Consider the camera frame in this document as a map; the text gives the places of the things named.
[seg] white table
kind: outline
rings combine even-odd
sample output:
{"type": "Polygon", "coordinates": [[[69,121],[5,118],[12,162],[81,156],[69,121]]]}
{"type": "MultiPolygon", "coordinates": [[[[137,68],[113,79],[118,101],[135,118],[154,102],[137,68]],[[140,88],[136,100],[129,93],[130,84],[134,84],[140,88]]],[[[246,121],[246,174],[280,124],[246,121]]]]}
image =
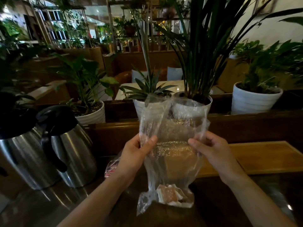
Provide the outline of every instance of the white table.
{"type": "MultiPolygon", "coordinates": [[[[183,80],[159,81],[157,83],[157,87],[160,86],[163,83],[165,83],[163,85],[163,87],[167,86],[167,85],[176,85],[177,87],[171,87],[171,88],[167,89],[167,90],[173,91],[174,93],[184,91],[184,81],[183,80]]],[[[129,87],[134,87],[134,88],[140,89],[140,87],[137,83],[121,84],[121,86],[129,86],[129,87]]],[[[218,87],[213,87],[212,90],[213,90],[212,94],[223,94],[224,93],[218,87]]],[[[124,92],[119,89],[115,100],[123,100],[124,98],[125,98],[124,92]]]]}

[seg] hand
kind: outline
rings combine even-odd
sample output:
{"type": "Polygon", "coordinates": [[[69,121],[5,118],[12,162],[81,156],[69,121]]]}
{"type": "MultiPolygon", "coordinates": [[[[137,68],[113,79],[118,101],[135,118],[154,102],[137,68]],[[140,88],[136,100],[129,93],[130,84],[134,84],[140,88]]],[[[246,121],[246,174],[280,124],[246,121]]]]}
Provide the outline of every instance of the hand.
{"type": "Polygon", "coordinates": [[[127,187],[134,180],[137,171],[142,166],[145,156],[154,148],[156,143],[157,136],[154,135],[143,147],[139,148],[140,137],[139,134],[137,134],[125,144],[115,174],[119,174],[126,179],[127,187]]]}
{"type": "Polygon", "coordinates": [[[227,141],[210,131],[207,131],[206,141],[200,142],[199,135],[189,139],[191,147],[205,155],[209,163],[219,173],[219,176],[226,185],[237,182],[242,177],[247,177],[244,170],[238,164],[233,153],[230,151],[227,141]]]}

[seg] forearm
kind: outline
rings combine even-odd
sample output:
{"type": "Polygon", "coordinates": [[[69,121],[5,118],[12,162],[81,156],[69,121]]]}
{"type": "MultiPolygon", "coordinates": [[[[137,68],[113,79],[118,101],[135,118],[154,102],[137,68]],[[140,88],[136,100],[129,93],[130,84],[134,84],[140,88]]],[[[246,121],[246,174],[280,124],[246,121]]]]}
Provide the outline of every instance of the forearm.
{"type": "Polygon", "coordinates": [[[57,227],[100,226],[126,187],[123,176],[112,174],[57,227]]]}
{"type": "Polygon", "coordinates": [[[296,226],[248,176],[228,186],[253,226],[296,226]]]}

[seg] white cushion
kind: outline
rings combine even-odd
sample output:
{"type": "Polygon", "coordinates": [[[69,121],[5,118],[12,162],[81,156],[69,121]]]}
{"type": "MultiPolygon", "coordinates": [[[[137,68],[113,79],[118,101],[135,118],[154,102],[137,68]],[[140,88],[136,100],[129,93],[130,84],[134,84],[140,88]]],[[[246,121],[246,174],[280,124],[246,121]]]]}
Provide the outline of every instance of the white cushion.
{"type": "MultiPolygon", "coordinates": [[[[147,77],[147,71],[146,72],[142,72],[142,74],[147,77]]],[[[131,71],[131,82],[132,83],[136,83],[135,78],[137,78],[138,80],[141,80],[142,82],[144,82],[144,78],[143,76],[141,76],[141,74],[138,71],[132,70],[131,71]]]]}
{"type": "Polygon", "coordinates": [[[167,80],[182,80],[182,68],[167,67],[167,80]]]}

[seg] transparent plastic bag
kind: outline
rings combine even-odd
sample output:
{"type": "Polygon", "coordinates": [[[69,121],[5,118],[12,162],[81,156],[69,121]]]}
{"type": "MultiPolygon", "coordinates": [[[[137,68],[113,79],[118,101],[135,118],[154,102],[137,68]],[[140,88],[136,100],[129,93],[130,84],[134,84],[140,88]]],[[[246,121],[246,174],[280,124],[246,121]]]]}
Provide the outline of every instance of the transparent plastic bag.
{"type": "Polygon", "coordinates": [[[153,135],[156,147],[145,157],[149,190],[139,196],[137,215],[144,213],[152,201],[171,206],[191,208],[194,195],[188,186],[195,180],[203,165],[203,156],[188,145],[188,139],[202,139],[209,127],[208,110],[199,118],[188,119],[191,111],[201,110],[202,104],[178,97],[159,98],[149,95],[140,119],[141,146],[153,135]],[[192,107],[173,113],[180,105],[192,107]]]}

